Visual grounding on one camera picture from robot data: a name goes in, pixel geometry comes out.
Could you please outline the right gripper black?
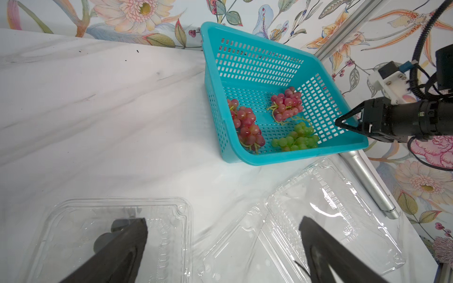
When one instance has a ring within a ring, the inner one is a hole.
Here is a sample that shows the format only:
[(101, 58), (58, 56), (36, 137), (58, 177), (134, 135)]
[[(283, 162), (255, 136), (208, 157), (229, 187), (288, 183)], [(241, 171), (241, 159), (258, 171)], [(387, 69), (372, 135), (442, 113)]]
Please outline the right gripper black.
[(406, 143), (453, 134), (453, 101), (420, 100), (393, 105), (386, 97), (361, 102), (335, 120), (335, 126), (380, 142)]

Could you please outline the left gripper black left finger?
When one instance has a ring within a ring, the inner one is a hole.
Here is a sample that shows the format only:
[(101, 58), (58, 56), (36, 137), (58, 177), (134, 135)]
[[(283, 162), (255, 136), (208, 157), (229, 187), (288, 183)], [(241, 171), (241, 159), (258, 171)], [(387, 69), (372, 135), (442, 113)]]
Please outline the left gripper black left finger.
[(146, 219), (125, 227), (98, 253), (62, 280), (63, 283), (134, 283), (147, 243)]

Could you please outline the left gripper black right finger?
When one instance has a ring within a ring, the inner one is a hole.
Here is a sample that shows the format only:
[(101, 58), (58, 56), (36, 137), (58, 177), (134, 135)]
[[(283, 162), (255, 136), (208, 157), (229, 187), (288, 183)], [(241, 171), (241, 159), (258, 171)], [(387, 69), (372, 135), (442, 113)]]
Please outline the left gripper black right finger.
[(298, 228), (308, 267), (298, 266), (313, 283), (385, 283), (317, 222), (304, 217)]

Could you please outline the black grape bunch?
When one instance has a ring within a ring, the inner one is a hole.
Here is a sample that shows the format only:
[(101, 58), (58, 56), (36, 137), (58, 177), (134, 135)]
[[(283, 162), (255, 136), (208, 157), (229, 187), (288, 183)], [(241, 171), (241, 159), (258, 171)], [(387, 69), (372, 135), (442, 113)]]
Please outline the black grape bunch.
[(93, 251), (98, 253), (107, 244), (114, 240), (131, 223), (130, 219), (115, 219), (110, 227), (110, 232), (101, 234), (94, 242)]

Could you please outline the clear clamshell container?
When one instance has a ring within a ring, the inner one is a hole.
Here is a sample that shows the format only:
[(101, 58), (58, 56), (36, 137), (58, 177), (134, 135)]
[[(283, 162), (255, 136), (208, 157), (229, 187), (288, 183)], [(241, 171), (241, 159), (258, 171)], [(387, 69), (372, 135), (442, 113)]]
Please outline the clear clamshell container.
[(138, 219), (147, 241), (137, 282), (191, 282), (192, 209), (182, 198), (66, 200), (40, 221), (16, 281), (60, 282)]
[(307, 283), (300, 223), (311, 218), (384, 275), (405, 264), (395, 238), (329, 158), (283, 182), (233, 222), (197, 265), (199, 283)]

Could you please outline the red grape bunch back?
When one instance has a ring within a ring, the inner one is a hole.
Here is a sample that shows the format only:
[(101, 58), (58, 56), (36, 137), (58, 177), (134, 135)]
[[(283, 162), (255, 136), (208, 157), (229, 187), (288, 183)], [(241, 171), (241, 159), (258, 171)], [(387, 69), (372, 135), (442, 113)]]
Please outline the red grape bunch back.
[(271, 105), (267, 108), (275, 122), (284, 124), (289, 121), (303, 120), (302, 93), (295, 87), (289, 87), (282, 93), (272, 95)]

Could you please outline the red grape bunch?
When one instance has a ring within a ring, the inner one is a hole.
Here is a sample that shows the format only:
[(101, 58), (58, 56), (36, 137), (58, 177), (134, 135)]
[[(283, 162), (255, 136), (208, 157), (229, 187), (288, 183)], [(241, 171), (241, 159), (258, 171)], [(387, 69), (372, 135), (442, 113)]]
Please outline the red grape bunch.
[(228, 99), (227, 103), (241, 146), (258, 154), (259, 150), (265, 146), (266, 141), (256, 123), (257, 116), (251, 108), (241, 106), (237, 99)]
[(303, 120), (302, 93), (295, 87), (289, 87), (282, 93), (272, 95), (271, 105), (267, 108), (275, 122), (284, 124), (289, 121)]

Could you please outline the teal plastic mesh basket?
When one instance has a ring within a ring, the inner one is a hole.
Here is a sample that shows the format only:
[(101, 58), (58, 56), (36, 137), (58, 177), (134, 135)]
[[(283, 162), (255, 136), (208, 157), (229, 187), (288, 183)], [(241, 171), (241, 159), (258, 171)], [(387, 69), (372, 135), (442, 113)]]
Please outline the teal plastic mesh basket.
[[(214, 22), (202, 25), (201, 36), (205, 88), (225, 162), (263, 166), (368, 146), (366, 137), (335, 125), (350, 108), (314, 55)], [(239, 139), (233, 103), (255, 114), (264, 146)], [(300, 122), (318, 137), (314, 148), (284, 152), (272, 146)]]

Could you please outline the red grape bunch front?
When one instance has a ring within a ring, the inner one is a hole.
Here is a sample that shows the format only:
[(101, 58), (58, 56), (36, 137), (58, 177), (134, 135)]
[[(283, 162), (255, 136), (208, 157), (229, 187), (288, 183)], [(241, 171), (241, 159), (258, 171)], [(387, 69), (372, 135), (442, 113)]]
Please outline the red grape bunch front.
[(251, 108), (241, 106), (237, 99), (228, 99), (227, 103), (241, 146), (258, 154), (259, 150), (265, 146), (266, 141), (256, 123), (257, 116)]

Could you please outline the green grape bunch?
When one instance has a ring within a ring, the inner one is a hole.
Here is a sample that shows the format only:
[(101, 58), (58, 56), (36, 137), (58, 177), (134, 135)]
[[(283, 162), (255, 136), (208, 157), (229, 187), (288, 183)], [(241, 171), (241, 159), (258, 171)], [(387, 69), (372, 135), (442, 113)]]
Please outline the green grape bunch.
[(271, 141), (273, 148), (283, 152), (315, 149), (319, 144), (320, 138), (314, 128), (305, 122), (296, 124), (293, 131), (287, 136)]

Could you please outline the right aluminium frame post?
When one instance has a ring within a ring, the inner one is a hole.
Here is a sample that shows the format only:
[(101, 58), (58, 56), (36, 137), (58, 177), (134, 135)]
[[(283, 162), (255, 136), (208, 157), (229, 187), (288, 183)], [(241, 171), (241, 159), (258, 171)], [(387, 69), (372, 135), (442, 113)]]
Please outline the right aluminium frame post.
[(361, 29), (377, 12), (379, 12), (389, 1), (373, 0), (364, 1), (359, 8), (348, 17), (332, 37), (315, 52), (315, 57), (320, 61), (330, 57), (353, 32)]

